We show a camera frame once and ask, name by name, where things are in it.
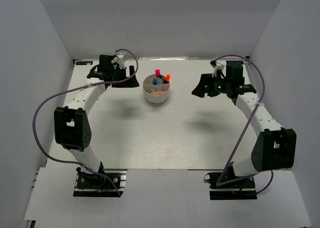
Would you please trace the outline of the small blue-capped clear bottle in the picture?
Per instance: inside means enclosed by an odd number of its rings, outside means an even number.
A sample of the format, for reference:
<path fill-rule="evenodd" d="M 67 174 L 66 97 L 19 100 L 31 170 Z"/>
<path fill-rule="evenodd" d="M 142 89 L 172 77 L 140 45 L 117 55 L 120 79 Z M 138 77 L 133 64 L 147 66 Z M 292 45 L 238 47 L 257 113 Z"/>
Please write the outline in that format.
<path fill-rule="evenodd" d="M 153 80 L 152 80 L 152 85 L 154 85 L 154 86 L 157 86 L 157 85 L 158 85 L 158 80 L 157 80 L 156 77 L 153 78 Z"/>

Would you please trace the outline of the black highlighter pink cap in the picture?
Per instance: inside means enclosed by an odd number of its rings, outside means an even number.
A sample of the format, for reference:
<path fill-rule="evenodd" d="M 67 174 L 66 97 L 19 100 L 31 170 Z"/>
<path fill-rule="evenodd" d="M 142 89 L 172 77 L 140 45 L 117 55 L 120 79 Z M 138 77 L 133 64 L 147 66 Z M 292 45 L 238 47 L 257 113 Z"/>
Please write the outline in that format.
<path fill-rule="evenodd" d="M 162 78 L 162 75 L 161 75 L 161 72 L 160 72 L 159 69 L 156 69 L 156 70 L 155 70 L 155 76 L 156 76 L 157 78 Z"/>

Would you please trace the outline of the black highlighter orange cap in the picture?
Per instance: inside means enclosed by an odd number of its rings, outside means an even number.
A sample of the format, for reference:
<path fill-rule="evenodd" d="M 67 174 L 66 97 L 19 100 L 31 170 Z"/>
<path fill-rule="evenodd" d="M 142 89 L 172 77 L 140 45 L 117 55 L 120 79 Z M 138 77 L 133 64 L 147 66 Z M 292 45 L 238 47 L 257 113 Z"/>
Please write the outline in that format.
<path fill-rule="evenodd" d="M 171 78 L 170 74 L 167 74 L 163 81 L 163 84 L 168 84 L 170 82 L 170 78 Z"/>

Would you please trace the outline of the slim orange-red highlighter pen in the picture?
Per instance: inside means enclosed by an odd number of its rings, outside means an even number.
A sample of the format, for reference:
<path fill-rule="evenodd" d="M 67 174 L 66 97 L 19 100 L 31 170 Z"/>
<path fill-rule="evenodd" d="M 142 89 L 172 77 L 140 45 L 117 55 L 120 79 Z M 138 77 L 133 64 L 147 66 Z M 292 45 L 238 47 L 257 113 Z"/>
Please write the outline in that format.
<path fill-rule="evenodd" d="M 153 96 L 161 96 L 163 95 L 165 92 L 160 92 L 160 91 L 157 91 L 157 92 L 150 92 L 151 95 Z"/>

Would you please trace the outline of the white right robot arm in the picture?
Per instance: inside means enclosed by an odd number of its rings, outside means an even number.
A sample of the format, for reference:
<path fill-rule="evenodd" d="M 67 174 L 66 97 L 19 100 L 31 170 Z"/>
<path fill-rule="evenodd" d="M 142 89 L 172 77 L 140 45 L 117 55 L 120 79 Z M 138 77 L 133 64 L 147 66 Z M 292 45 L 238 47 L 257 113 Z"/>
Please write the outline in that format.
<path fill-rule="evenodd" d="M 241 61 L 210 62 L 213 73 L 202 74 L 192 95 L 203 98 L 225 94 L 247 118 L 257 136 L 250 155 L 238 161 L 230 158 L 217 180 L 218 186 L 238 187 L 244 179 L 262 171 L 290 169 L 294 165 L 297 134 L 280 125 L 260 102 L 256 89 L 245 83 Z"/>

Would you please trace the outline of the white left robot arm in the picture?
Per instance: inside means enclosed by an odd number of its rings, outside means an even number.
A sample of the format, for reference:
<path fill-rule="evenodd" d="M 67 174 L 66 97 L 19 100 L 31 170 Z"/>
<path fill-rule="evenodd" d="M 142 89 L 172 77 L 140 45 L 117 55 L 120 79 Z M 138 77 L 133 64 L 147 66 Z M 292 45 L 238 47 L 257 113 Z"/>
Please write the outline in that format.
<path fill-rule="evenodd" d="M 83 164 L 80 171 L 88 173 L 88 181 L 101 187 L 106 181 L 103 164 L 96 158 L 90 142 L 92 131 L 88 114 L 95 102 L 107 90 L 113 88 L 135 88 L 139 86 L 135 67 L 125 66 L 127 53 L 100 55 L 99 63 L 93 66 L 76 97 L 66 106 L 54 111 L 54 135 L 56 143 L 68 150 L 77 163 Z"/>

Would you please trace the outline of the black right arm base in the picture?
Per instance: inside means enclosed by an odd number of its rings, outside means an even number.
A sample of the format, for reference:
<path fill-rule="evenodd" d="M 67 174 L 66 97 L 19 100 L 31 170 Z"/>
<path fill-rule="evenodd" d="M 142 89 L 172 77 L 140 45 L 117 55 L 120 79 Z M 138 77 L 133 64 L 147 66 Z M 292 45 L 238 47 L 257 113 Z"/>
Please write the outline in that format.
<path fill-rule="evenodd" d="M 220 172 L 207 173 L 203 181 L 209 184 L 210 200 L 255 200 L 256 186 L 253 178 L 240 180 L 232 184 L 217 186 Z"/>

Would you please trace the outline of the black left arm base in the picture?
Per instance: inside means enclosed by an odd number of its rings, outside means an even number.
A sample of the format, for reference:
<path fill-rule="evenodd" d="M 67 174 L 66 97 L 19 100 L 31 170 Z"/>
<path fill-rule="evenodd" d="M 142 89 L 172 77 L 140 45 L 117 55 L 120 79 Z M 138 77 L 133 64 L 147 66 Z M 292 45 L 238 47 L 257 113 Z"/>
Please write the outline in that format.
<path fill-rule="evenodd" d="M 117 187 L 120 195 L 117 193 L 109 180 L 92 173 L 85 173 L 81 168 L 76 169 L 77 176 L 75 180 L 73 197 L 120 197 L 125 189 L 127 170 L 104 169 L 104 174 L 108 176 Z"/>

